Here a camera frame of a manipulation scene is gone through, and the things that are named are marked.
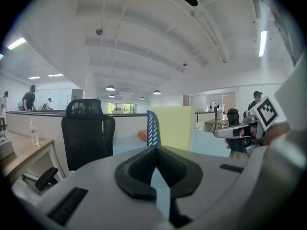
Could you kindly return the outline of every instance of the black shirt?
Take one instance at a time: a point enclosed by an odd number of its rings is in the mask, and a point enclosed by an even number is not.
[[[35,94],[32,92],[27,92],[23,96],[23,100],[26,100],[26,107],[28,110],[32,110],[33,102],[35,101]]]
[[[248,111],[253,108],[257,103],[253,101],[251,104],[248,105]]]

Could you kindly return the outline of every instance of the window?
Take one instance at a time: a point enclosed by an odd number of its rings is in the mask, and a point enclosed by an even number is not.
[[[138,113],[138,105],[130,103],[108,103],[110,114],[133,114]]]

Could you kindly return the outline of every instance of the office chair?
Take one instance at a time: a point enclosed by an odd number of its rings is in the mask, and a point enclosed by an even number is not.
[[[113,155],[115,119],[103,115],[98,99],[71,101],[62,119],[67,165],[75,171],[92,161]],[[56,168],[47,170],[35,186],[42,191],[48,183],[55,184]]]
[[[229,125],[239,124],[239,113],[237,109],[229,109],[227,113]]]

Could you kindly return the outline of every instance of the orange object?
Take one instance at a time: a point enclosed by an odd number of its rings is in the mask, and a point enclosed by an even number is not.
[[[139,130],[138,137],[142,140],[147,142],[147,129],[146,130]]]

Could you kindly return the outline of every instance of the person's hand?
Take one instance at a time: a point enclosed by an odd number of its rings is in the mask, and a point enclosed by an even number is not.
[[[268,146],[270,145],[270,143],[278,138],[279,136],[286,134],[290,132],[290,127],[289,124],[287,122],[283,122],[283,123],[278,123],[278,124],[274,124],[272,125],[265,133],[264,136],[264,140],[263,140],[263,146]],[[256,125],[252,125],[250,127],[250,136],[252,138],[252,140],[255,139],[256,137],[256,133],[257,133],[257,126]],[[244,129],[240,130],[240,135],[244,136]],[[228,145],[227,141],[224,141],[227,144],[227,149],[230,149],[230,146]]]

